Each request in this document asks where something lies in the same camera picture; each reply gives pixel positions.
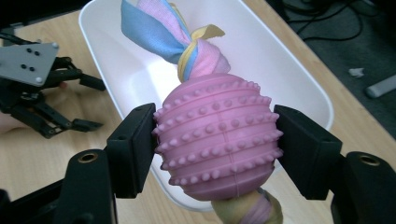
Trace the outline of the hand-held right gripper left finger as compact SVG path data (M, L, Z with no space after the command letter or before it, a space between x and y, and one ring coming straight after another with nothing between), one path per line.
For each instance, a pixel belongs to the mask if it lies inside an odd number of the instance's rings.
M81 151L67 164L53 224L118 224L116 200L143 191L156 140L154 103L133 109L103 149Z

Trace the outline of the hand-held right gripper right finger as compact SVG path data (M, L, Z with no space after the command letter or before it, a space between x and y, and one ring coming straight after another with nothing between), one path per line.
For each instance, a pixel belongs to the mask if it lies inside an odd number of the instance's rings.
M386 161L359 151L342 155L342 141L304 113L284 105L275 112L280 164L307 200L332 192L334 224L396 224L396 172Z

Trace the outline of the white plastic bin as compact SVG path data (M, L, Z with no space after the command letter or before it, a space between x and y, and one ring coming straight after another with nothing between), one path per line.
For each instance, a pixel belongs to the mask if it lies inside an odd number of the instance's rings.
M303 112L325 129L332 102L313 76L243 0L170 0L191 30L215 24L225 33L212 42L231 72L261 87L273 105ZM79 26L121 117L146 103L161 105L179 83L177 68L133 43L121 31L121 0L92 0Z

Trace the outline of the pink ball toy with cloth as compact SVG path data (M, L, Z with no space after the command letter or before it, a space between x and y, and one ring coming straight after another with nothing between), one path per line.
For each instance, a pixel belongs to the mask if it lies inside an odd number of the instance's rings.
M262 189L283 154L279 115L211 44L223 31L214 24L189 31L167 0L122 0L120 10L126 37L177 66L180 84L154 114L170 185L211 202L223 224L282 224L279 201Z

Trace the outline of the grey cylinder on floor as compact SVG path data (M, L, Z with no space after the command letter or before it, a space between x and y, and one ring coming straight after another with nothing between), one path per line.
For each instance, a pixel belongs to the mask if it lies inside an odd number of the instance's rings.
M367 87L364 92L370 98L378 98L394 90L396 90L396 74Z

